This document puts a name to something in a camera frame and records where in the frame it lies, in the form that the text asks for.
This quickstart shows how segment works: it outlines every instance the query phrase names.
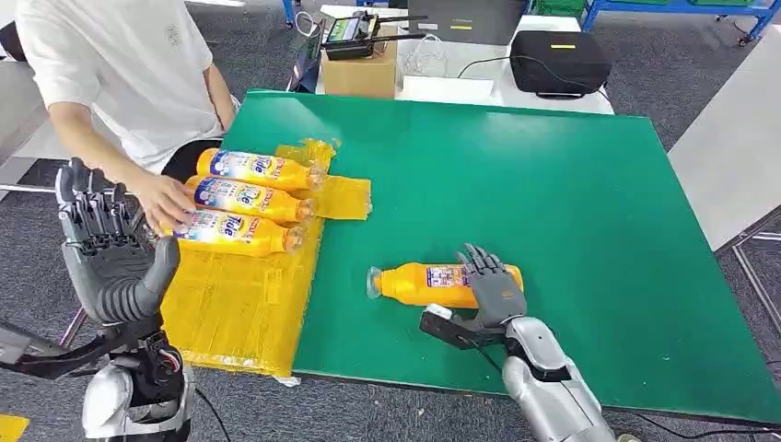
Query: black shorts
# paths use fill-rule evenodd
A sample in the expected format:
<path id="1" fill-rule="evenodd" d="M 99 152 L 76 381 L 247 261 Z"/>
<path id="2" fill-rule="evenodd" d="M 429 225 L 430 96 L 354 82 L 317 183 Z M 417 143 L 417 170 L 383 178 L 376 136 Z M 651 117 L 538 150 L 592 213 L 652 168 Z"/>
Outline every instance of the black shorts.
<path id="1" fill-rule="evenodd" d="M 212 147 L 220 147 L 220 140 L 195 140 L 183 145 L 173 154 L 161 175 L 171 177 L 182 184 L 190 177 L 197 175 L 198 157 Z"/>

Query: bottle label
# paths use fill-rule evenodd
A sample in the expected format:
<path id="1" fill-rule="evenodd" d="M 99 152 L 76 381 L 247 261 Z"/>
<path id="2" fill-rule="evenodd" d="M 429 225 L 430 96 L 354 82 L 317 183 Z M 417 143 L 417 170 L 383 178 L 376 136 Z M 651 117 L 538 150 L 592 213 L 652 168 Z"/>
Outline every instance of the bottle label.
<path id="1" fill-rule="evenodd" d="M 428 266 L 425 281 L 429 287 L 468 287 L 469 280 L 461 265 Z"/>
<path id="2" fill-rule="evenodd" d="M 235 211 L 257 207 L 261 212 L 268 207 L 274 189 L 243 182 L 204 178 L 195 190 L 195 203 Z"/>
<path id="3" fill-rule="evenodd" d="M 176 238 L 209 244 L 225 244 L 243 241 L 250 243 L 255 235 L 259 218 L 233 215 L 214 210 L 196 210 L 189 226 L 174 229 Z"/>
<path id="4" fill-rule="evenodd" d="M 285 160 L 280 157 L 218 150 L 209 171 L 212 175 L 236 180 L 276 180 L 284 164 Z"/>

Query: cardboard box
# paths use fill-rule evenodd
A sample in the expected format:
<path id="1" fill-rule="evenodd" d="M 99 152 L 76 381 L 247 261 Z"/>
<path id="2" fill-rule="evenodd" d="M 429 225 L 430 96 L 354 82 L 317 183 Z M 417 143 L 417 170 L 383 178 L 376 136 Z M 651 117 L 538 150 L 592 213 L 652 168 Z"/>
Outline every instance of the cardboard box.
<path id="1" fill-rule="evenodd" d="M 382 28 L 380 35 L 392 35 Z M 392 99 L 396 92 L 396 41 L 375 43 L 374 55 L 354 60 L 329 60 L 323 50 L 322 79 L 328 95 Z"/>

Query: orange bottle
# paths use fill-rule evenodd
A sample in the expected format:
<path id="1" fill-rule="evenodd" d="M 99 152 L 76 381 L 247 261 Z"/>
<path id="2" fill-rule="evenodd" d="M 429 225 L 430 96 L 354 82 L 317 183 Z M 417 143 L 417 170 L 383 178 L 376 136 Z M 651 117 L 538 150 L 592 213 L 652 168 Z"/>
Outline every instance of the orange bottle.
<path id="1" fill-rule="evenodd" d="M 179 226 L 172 234 L 183 249 L 259 257 L 298 249 L 303 243 L 304 229 L 280 227 L 257 216 L 197 209 L 190 225 Z"/>
<path id="2" fill-rule="evenodd" d="M 506 265 L 523 290 L 520 270 Z M 392 297 L 402 304 L 427 306 L 439 304 L 449 308 L 477 308 L 469 281 L 461 264 L 421 264 L 410 262 L 394 270 L 368 269 L 367 295 Z"/>
<path id="3" fill-rule="evenodd" d="M 195 203 L 210 209 L 269 218 L 277 223 L 312 218 L 314 200 L 299 200 L 285 191 L 241 181 L 194 176 L 185 184 L 195 190 Z"/>
<path id="4" fill-rule="evenodd" d="M 305 167 L 292 159 L 270 155 L 206 149 L 198 157 L 198 175 L 229 178 L 283 191 L 316 191 L 325 180 L 320 167 Z"/>

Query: black case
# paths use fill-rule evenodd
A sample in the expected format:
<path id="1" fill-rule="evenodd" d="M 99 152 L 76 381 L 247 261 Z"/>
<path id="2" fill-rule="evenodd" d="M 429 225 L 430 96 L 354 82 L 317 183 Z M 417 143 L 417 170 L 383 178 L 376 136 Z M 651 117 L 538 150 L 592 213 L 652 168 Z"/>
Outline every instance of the black case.
<path id="1" fill-rule="evenodd" d="M 586 32 L 519 31 L 510 47 L 510 56 L 518 55 L 545 63 L 510 58 L 516 86 L 538 95 L 590 94 L 607 82 L 611 71 L 611 62 Z"/>

